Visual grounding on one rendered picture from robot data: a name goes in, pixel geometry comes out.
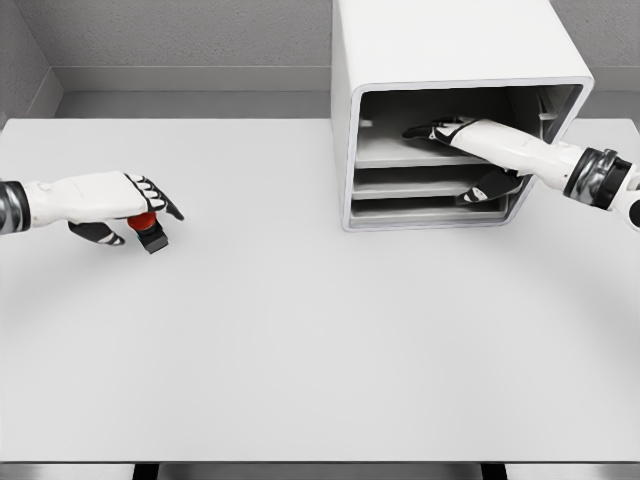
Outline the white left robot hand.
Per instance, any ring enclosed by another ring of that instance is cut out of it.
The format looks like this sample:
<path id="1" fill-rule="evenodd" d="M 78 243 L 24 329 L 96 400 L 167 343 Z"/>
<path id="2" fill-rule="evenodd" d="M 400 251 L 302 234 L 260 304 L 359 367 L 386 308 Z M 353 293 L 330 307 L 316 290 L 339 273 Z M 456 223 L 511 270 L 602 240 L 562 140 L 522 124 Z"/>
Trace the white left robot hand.
<path id="1" fill-rule="evenodd" d="M 65 219 L 69 230 L 92 243 L 121 246 L 125 240 L 107 224 L 165 211 L 179 221 L 183 213 L 149 178 L 120 171 L 69 178 L 74 194 Z"/>

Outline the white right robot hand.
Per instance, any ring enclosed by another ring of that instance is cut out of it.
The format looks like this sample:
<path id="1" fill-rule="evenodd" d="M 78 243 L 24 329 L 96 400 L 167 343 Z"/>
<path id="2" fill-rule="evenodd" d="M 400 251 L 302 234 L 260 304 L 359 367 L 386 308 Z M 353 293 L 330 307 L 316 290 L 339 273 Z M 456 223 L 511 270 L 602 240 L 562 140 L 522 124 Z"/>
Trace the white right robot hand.
<path id="1" fill-rule="evenodd" d="M 518 130 L 489 120 L 452 116 L 409 127 L 402 137 L 436 141 L 493 164 L 487 174 L 456 197 L 457 205 L 467 206 L 500 199 L 520 190 L 523 177 L 512 169 L 514 163 L 507 152 L 509 132 L 520 134 Z"/>

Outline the grey cabinet drawer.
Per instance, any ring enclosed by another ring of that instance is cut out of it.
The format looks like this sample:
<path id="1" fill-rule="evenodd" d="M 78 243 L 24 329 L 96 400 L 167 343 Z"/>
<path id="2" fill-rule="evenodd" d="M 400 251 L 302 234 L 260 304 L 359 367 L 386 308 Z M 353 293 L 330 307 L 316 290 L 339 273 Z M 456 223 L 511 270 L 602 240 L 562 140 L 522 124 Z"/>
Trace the grey cabinet drawer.
<path id="1" fill-rule="evenodd" d="M 358 169 L 473 164 L 486 164 L 486 161 L 435 141 L 405 140 L 399 131 L 365 129 L 359 132 L 355 160 Z"/>
<path id="2" fill-rule="evenodd" d="M 508 213 L 509 200 L 457 205 L 454 197 L 424 197 L 355 200 L 352 225 L 446 223 L 501 220 Z"/>
<path id="3" fill-rule="evenodd" d="M 355 171 L 351 198 L 381 200 L 456 197 L 500 168 L 490 164 L 402 167 Z"/>

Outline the red button black switch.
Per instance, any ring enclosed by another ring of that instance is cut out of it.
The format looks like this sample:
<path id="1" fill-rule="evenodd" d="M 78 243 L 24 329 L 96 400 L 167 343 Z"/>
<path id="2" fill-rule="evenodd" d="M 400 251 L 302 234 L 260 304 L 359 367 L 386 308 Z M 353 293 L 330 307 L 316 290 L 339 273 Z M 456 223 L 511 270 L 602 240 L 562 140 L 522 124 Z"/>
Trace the red button black switch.
<path id="1" fill-rule="evenodd" d="M 153 254 L 169 245 L 163 227 L 155 212 L 146 212 L 127 219 L 128 226 L 135 231 L 144 249 Z"/>

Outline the white tabletop storage cabinet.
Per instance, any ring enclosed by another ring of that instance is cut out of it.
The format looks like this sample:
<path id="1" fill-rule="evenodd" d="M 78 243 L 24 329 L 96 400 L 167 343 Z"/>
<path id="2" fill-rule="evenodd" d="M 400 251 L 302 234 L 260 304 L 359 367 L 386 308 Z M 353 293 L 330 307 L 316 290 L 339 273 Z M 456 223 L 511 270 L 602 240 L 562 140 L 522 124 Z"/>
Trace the white tabletop storage cabinet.
<path id="1" fill-rule="evenodd" d="M 333 0 L 331 125 L 348 231 L 495 226 L 533 187 L 506 197 L 501 220 L 352 225 L 359 132 L 487 118 L 559 140 L 594 87 L 550 0 Z"/>

